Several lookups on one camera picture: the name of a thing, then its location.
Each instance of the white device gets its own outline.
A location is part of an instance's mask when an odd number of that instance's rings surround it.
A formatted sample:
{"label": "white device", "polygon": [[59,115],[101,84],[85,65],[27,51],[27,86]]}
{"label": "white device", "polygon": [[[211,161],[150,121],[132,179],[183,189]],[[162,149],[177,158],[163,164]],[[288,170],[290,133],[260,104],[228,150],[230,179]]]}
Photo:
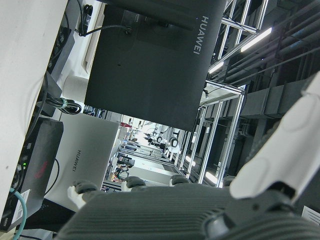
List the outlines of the white device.
{"label": "white device", "polygon": [[[63,135],[56,155],[60,172],[45,198],[76,212],[78,208],[68,198],[67,189],[81,180],[102,186],[119,124],[82,113],[62,114],[61,121]],[[56,176],[54,165],[48,188]]]}
{"label": "white device", "polygon": [[320,72],[256,156],[242,167],[230,185],[234,198],[255,197],[282,182],[304,191],[320,166]]}

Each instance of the monitor back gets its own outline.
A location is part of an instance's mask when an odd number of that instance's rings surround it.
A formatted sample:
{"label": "monitor back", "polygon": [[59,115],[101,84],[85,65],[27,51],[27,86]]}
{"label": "monitor back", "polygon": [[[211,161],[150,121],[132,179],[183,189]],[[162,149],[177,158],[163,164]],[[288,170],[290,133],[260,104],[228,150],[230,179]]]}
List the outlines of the monitor back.
{"label": "monitor back", "polygon": [[195,18],[192,30],[112,5],[101,31],[85,104],[192,131],[225,0],[169,0]]}

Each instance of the workstation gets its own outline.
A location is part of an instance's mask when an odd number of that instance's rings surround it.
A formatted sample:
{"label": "workstation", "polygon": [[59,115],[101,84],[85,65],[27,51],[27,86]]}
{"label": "workstation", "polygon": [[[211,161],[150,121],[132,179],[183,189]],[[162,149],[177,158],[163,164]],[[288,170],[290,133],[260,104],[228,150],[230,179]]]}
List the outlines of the workstation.
{"label": "workstation", "polygon": [[319,11],[5,2],[0,240],[320,239]]}

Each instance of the black cable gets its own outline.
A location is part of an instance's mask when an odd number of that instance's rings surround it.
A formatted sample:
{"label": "black cable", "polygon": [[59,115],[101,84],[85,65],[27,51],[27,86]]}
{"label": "black cable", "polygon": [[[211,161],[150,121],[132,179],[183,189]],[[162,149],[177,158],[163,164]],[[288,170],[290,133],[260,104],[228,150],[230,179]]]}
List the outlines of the black cable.
{"label": "black cable", "polygon": [[38,237],[35,237],[35,236],[20,235],[20,237],[26,238],[26,239],[42,240],[41,238],[38,238]]}
{"label": "black cable", "polygon": [[216,90],[218,90],[218,89],[222,89],[224,86],[221,86],[221,87],[218,87],[218,88],[216,88],[216,89],[213,89],[212,91],[210,91],[209,93],[208,93],[208,95],[210,94],[210,93],[212,93],[212,92],[214,92],[214,91],[216,91]]}
{"label": "black cable", "polygon": [[[69,19],[68,19],[67,13],[64,12],[63,15],[64,15],[64,17],[65,17],[66,25],[67,25],[68,32],[69,32],[70,25],[69,25]],[[59,50],[53,57],[50,58],[50,61],[53,61],[54,59],[56,59],[56,58],[60,55],[60,53],[61,53],[62,50],[64,49],[65,45],[67,44],[68,38],[64,41],[64,44],[63,44],[63,46],[60,48],[60,50]]]}
{"label": "black cable", "polygon": [[57,182],[57,180],[58,180],[58,177],[59,177],[59,173],[60,173],[60,164],[59,164],[59,162],[58,162],[58,160],[57,159],[54,159],[54,161],[56,162],[56,164],[57,164],[57,166],[58,166],[58,170],[57,170],[57,173],[56,173],[56,177],[55,177],[55,179],[54,179],[54,181],[53,181],[53,183],[52,183],[52,185],[51,185],[51,187],[48,189],[48,191],[46,191],[45,193],[44,193],[44,195],[46,195],[53,187],[54,187],[54,185],[56,184],[56,182]]}
{"label": "black cable", "polygon": [[79,8],[80,8],[80,24],[81,24],[81,29],[79,29],[79,36],[82,36],[84,33],[84,13],[82,10],[82,5],[80,3],[80,0],[77,0]]}
{"label": "black cable", "polygon": [[100,30],[104,30],[104,29],[109,29],[109,28],[120,28],[120,29],[124,29],[124,30],[128,30],[128,31],[130,30],[128,27],[122,26],[122,25],[108,25],[108,26],[102,26],[102,27],[96,28],[96,29],[94,29],[92,31],[88,31],[86,33],[82,33],[81,36],[85,37],[85,36],[87,36],[89,34],[92,34],[94,32],[97,32],[97,31],[100,31]]}
{"label": "black cable", "polygon": [[44,74],[44,90],[43,90],[43,96],[42,96],[41,105],[40,105],[37,113],[35,114],[33,122],[32,122],[31,126],[29,127],[29,129],[28,129],[28,131],[27,131],[27,133],[25,135],[25,140],[24,141],[27,141],[30,138],[33,130],[36,127],[37,121],[38,121],[38,119],[40,117],[40,114],[41,114],[42,110],[44,109],[44,105],[46,103],[46,98],[47,98],[47,94],[48,94],[48,87],[49,87],[48,77],[47,77],[47,73],[45,73]]}
{"label": "black cable", "polygon": [[81,112],[82,107],[74,100],[65,99],[62,97],[54,97],[50,93],[47,94],[45,102],[65,114],[75,115]]}
{"label": "black cable", "polygon": [[19,175],[19,180],[18,180],[16,187],[14,188],[14,191],[9,194],[8,199],[12,198],[15,195],[16,191],[19,190],[19,188],[21,187],[21,184],[24,180],[24,177],[25,177],[24,166],[23,166],[22,162],[20,162],[20,161],[19,161],[19,164],[21,165],[21,171],[20,171],[21,173]]}

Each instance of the person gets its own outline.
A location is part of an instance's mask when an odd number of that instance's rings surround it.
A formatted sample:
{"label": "person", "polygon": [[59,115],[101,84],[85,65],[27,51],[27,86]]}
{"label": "person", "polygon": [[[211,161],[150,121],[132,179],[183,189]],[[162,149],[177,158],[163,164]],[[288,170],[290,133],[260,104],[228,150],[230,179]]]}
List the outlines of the person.
{"label": "person", "polygon": [[[131,142],[137,142],[137,138],[132,138],[130,141]],[[136,145],[136,144],[133,144],[133,143],[127,143],[125,146],[124,146],[125,149],[128,149],[128,150],[131,150],[131,151],[137,151],[137,148],[141,148],[139,145]]]}

